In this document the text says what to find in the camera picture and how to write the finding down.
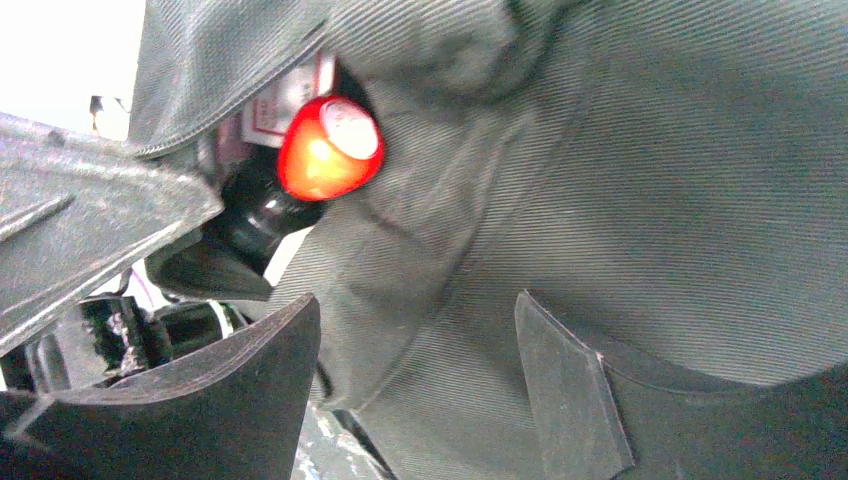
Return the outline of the black student backpack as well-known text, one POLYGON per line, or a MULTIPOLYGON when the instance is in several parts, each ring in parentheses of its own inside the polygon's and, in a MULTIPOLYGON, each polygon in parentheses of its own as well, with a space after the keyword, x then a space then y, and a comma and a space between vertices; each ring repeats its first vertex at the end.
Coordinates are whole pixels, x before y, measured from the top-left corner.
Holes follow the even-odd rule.
POLYGON ((270 300, 399 479, 549 479, 517 344, 559 318, 724 380, 847 369, 843 1, 150 1, 129 130, 201 138, 315 50, 385 163, 270 300))

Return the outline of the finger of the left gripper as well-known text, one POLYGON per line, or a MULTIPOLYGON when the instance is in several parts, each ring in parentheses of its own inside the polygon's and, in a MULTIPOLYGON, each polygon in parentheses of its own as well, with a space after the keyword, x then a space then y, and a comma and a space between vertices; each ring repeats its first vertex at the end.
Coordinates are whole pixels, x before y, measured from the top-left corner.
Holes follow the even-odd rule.
POLYGON ((161 291, 185 299, 266 301, 272 287, 229 247, 203 235, 184 235, 151 253, 147 277, 161 291))
POLYGON ((1 116, 1 351, 222 209, 186 169, 1 116))

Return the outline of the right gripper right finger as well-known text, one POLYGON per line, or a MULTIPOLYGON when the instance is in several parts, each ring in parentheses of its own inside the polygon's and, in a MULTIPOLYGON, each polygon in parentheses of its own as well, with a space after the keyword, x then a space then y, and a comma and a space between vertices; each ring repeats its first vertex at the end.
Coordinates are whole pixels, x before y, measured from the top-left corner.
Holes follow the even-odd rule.
POLYGON ((847 369, 771 387, 706 375, 515 304, 549 479, 843 479, 847 369))

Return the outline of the white red small card box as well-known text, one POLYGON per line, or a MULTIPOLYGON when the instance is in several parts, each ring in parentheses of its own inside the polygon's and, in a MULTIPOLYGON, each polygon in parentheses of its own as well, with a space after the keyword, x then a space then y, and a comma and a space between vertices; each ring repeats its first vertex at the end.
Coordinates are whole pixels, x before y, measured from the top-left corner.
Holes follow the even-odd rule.
POLYGON ((299 110, 334 89, 336 63, 335 55, 319 51, 261 90, 242 110, 242 139, 280 148, 299 110))

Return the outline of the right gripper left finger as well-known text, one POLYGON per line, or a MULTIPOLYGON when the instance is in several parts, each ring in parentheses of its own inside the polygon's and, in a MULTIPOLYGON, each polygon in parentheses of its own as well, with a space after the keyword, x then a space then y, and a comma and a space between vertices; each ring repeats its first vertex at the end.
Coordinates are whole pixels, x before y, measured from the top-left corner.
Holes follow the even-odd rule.
POLYGON ((321 342, 306 294, 108 388, 1 396, 5 479, 286 479, 321 342))

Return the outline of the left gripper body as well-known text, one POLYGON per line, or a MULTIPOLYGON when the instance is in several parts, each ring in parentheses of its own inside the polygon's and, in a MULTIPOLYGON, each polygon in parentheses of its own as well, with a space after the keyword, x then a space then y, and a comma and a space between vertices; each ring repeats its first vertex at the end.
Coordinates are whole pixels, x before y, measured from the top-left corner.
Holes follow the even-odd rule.
POLYGON ((178 302, 149 313, 133 297, 89 298, 1 357, 1 389, 108 387, 245 326, 236 308, 216 301, 178 302))

